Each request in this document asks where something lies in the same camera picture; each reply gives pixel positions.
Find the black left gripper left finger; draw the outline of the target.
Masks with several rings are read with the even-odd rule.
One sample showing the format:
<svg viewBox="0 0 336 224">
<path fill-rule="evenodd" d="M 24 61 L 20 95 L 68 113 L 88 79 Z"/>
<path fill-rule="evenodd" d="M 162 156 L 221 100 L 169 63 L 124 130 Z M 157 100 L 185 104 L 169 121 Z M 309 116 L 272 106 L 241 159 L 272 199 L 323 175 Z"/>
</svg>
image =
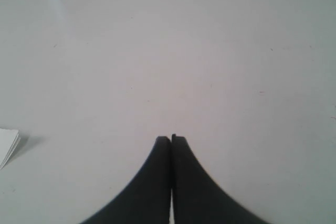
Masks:
<svg viewBox="0 0 336 224">
<path fill-rule="evenodd" d="M 106 206 L 83 223 L 169 223 L 171 141 L 159 136 L 134 178 Z"/>
</svg>

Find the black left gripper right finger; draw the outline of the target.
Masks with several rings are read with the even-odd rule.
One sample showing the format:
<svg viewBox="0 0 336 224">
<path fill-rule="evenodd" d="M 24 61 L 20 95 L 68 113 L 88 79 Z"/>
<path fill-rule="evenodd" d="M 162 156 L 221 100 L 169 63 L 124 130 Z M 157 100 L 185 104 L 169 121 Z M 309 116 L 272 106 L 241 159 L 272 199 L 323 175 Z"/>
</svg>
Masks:
<svg viewBox="0 0 336 224">
<path fill-rule="evenodd" d="M 183 136 L 172 135 L 172 195 L 175 223 L 262 223 L 207 174 Z"/>
</svg>

